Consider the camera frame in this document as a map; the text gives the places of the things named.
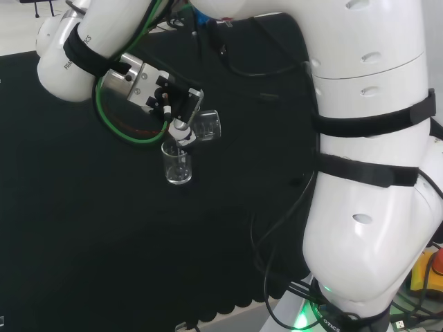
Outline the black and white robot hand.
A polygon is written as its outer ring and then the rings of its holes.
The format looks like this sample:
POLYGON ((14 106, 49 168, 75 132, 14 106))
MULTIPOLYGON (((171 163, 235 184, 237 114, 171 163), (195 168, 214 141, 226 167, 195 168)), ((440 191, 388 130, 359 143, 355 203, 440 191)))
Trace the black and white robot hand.
POLYGON ((154 92, 154 101, 148 102, 153 106, 153 114, 159 120, 169 124, 168 132, 180 147, 192 144, 196 136, 191 129, 191 123, 197 114, 204 97, 202 90, 176 84, 160 77, 154 92))

